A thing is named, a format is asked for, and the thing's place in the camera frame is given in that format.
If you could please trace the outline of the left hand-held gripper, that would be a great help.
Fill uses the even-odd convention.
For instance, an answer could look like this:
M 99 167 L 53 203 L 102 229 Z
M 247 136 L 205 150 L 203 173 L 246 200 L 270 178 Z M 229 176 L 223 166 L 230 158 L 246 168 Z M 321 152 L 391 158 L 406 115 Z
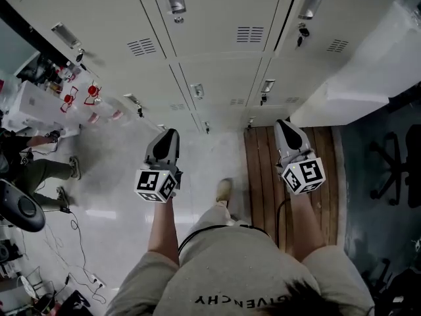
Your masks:
M 174 128 L 161 132 L 148 146 L 136 171 L 134 192 L 144 201 L 167 203 L 180 189 L 183 172 L 176 166 L 180 135 Z

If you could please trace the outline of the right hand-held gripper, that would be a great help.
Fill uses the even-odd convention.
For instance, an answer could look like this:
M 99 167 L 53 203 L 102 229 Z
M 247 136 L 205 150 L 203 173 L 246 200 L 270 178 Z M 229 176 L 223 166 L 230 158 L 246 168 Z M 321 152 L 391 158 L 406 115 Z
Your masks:
M 319 188 L 325 182 L 326 175 L 322 160 L 311 149 L 307 135 L 286 120 L 275 122 L 274 135 L 281 157 L 276 170 L 289 193 L 305 194 Z

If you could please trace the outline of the grey metal locker cabinet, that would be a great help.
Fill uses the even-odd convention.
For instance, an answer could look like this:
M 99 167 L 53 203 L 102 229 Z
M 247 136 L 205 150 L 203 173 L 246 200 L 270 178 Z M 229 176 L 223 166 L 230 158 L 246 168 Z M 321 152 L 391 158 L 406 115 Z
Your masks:
M 196 123 L 190 132 L 210 134 L 292 115 L 305 101 L 247 106 L 260 60 L 331 57 L 343 62 L 338 73 L 395 0 L 7 1 L 64 55 L 76 60 L 83 48 L 103 93 L 116 70 L 168 64 Z M 297 47 L 301 22 L 310 36 Z

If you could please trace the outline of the person's right forearm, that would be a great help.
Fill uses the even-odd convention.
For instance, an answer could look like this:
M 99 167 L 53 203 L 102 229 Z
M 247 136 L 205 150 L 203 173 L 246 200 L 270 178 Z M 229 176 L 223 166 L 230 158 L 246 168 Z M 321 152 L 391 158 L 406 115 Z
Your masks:
M 302 262 L 326 243 L 307 194 L 291 194 L 291 212 L 293 221 L 293 254 Z

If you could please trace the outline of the person's left forearm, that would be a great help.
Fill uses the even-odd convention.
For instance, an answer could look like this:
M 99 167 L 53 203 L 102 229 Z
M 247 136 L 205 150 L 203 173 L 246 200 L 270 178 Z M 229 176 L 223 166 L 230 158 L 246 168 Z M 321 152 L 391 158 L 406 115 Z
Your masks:
M 179 265 L 178 238 L 172 198 L 167 203 L 155 204 L 147 250 L 159 253 Z

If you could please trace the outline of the wooden plank platform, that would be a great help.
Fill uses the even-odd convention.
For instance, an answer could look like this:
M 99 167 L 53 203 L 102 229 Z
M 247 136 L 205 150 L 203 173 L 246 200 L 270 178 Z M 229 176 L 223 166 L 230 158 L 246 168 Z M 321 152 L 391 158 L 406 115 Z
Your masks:
M 305 128 L 316 155 L 322 158 L 326 181 L 310 193 L 310 202 L 320 223 L 324 239 L 337 244 L 339 192 L 334 137 L 330 127 Z M 275 164 L 274 129 L 271 126 L 248 128 L 244 131 L 251 220 L 263 229 L 278 248 L 293 253 L 293 221 L 287 186 L 278 178 Z

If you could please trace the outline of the person's left beige shoe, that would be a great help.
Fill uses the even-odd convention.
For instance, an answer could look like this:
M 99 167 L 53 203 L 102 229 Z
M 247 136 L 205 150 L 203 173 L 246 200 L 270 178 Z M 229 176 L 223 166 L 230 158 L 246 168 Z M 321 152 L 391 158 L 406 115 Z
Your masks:
M 233 180 L 231 178 L 222 179 L 216 189 L 216 202 L 227 206 L 232 196 L 232 188 Z

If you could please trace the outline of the clear water jug red cap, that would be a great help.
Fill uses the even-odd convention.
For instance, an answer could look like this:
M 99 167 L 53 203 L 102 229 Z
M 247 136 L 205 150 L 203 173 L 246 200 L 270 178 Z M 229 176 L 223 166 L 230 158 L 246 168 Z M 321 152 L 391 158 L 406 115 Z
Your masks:
M 75 86 L 64 95 L 60 111 L 74 124 L 89 125 L 99 120 L 99 115 L 84 103 L 83 95 Z
M 124 112 L 115 99 L 109 98 L 101 93 L 102 87 L 92 81 L 87 87 L 87 96 L 84 105 L 107 120 L 119 120 L 124 116 Z

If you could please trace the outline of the person's light trousers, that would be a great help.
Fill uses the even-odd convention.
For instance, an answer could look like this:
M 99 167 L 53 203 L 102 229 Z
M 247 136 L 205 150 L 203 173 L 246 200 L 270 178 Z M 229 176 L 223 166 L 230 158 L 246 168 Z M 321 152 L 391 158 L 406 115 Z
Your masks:
M 190 228 L 184 241 L 178 246 L 178 253 L 181 254 L 186 245 L 201 232 L 222 228 L 223 226 L 251 225 L 228 211 L 228 202 L 215 202 L 210 209 L 204 212 L 199 220 Z

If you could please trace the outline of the large white box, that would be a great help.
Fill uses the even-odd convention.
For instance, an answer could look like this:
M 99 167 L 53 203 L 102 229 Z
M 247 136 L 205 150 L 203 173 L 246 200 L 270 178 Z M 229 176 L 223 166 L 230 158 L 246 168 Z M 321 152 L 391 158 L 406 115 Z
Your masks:
M 421 1 L 396 0 L 349 62 L 291 116 L 298 127 L 342 126 L 421 81 Z

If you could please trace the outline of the black office chair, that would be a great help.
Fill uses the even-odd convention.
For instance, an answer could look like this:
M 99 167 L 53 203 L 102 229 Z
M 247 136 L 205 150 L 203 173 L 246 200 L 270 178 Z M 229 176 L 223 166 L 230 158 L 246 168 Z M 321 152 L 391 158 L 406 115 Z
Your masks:
M 381 199 L 395 185 L 395 198 L 389 200 L 389 205 L 396 206 L 400 202 L 402 174 L 407 173 L 405 185 L 408 187 L 408 205 L 411 209 L 421 207 L 421 124 L 413 124 L 405 136 L 407 158 L 403 162 L 396 133 L 388 132 L 386 141 L 393 142 L 394 156 L 390 156 L 377 142 L 369 145 L 371 152 L 376 152 L 388 165 L 390 176 L 380 190 L 371 190 L 371 199 Z

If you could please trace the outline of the cluster of small bottles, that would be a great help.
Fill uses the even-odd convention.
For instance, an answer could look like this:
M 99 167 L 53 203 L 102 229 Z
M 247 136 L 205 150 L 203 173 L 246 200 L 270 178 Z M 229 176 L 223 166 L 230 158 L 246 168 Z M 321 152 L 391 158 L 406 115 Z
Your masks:
M 81 72 L 82 68 L 70 61 L 67 62 L 66 66 L 58 66 L 52 63 L 43 67 L 43 72 L 40 77 L 36 78 L 35 85 L 58 96 L 62 93 L 64 84 L 74 81 Z

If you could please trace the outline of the person's grey t-shirt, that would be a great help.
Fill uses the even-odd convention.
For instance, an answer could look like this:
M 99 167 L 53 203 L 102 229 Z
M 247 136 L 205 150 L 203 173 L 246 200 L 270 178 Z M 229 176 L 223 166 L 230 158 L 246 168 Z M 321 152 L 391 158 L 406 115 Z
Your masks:
M 294 282 L 336 303 L 342 315 L 374 316 L 368 288 L 341 248 L 325 246 L 298 261 L 242 226 L 199 233 L 178 263 L 145 253 L 106 316 L 260 316 L 283 302 Z

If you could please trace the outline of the white foam box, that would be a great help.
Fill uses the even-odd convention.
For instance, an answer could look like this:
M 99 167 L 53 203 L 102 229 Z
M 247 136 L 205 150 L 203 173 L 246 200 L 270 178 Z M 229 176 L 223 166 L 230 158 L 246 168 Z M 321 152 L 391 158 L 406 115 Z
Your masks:
M 2 126 L 15 132 L 31 128 L 39 134 L 58 130 L 63 138 L 79 135 L 79 123 L 63 109 L 62 99 L 24 82 L 9 112 L 3 117 Z

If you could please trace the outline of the black oval stool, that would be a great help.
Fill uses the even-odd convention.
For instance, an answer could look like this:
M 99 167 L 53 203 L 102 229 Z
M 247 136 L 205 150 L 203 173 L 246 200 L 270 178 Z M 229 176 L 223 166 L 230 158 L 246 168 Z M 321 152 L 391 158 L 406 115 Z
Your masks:
M 45 226 L 45 214 L 35 199 L 0 178 L 0 216 L 27 232 L 39 232 Z

